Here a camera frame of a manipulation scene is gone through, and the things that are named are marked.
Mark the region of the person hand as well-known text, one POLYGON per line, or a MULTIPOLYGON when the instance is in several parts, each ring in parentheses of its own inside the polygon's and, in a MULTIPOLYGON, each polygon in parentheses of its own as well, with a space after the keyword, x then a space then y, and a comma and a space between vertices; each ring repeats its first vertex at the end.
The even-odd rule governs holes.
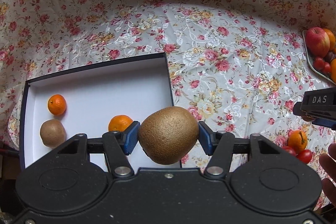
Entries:
POLYGON ((322 180, 322 190, 330 202, 336 207, 336 144, 333 143, 329 145, 328 154, 322 154, 319 157, 319 163, 322 166, 323 170, 329 175, 329 178, 324 178, 322 180))

